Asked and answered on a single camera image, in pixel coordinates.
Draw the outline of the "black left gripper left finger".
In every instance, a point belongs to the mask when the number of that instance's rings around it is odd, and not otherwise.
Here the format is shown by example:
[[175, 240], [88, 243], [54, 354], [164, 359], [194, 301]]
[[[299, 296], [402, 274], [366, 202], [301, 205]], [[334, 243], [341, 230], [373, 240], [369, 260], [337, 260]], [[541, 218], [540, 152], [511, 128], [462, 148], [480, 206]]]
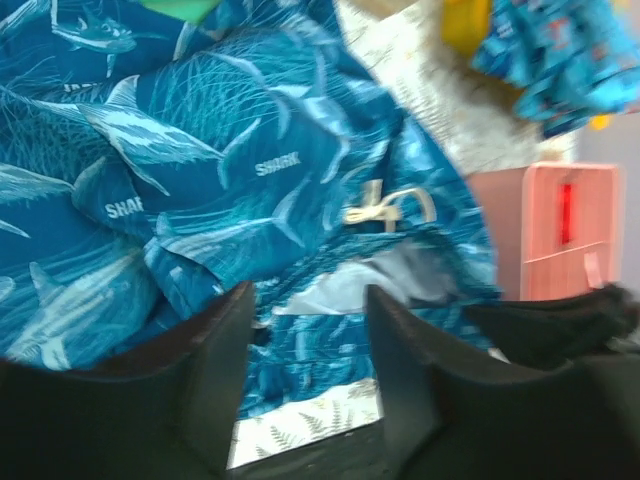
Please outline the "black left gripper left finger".
[[1, 365], [5, 479], [222, 479], [243, 398], [254, 289], [89, 370]]

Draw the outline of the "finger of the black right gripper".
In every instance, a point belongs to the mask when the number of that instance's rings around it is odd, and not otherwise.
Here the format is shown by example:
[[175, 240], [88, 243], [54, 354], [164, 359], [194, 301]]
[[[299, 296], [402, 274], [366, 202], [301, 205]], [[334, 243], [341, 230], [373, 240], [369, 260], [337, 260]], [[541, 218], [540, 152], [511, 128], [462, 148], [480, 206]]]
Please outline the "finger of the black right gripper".
[[558, 300], [469, 305], [464, 316], [520, 365], [639, 351], [639, 301], [615, 283]]

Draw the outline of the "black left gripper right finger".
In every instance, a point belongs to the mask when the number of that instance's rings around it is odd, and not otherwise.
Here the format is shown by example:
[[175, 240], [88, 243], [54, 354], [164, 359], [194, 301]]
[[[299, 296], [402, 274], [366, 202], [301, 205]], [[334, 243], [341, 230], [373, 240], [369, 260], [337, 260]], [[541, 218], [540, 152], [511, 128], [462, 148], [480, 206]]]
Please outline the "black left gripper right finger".
[[495, 359], [372, 286], [366, 314], [397, 479], [635, 479], [639, 359]]

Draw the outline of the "dark blue shark shorts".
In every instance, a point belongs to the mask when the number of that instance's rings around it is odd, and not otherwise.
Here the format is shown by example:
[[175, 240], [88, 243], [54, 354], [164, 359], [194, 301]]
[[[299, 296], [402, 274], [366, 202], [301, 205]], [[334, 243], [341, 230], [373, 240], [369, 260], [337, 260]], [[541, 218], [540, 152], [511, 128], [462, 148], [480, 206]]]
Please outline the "dark blue shark shorts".
[[256, 288], [243, 418], [369, 378], [378, 285], [479, 349], [481, 211], [330, 1], [1, 5], [1, 353], [86, 368]]

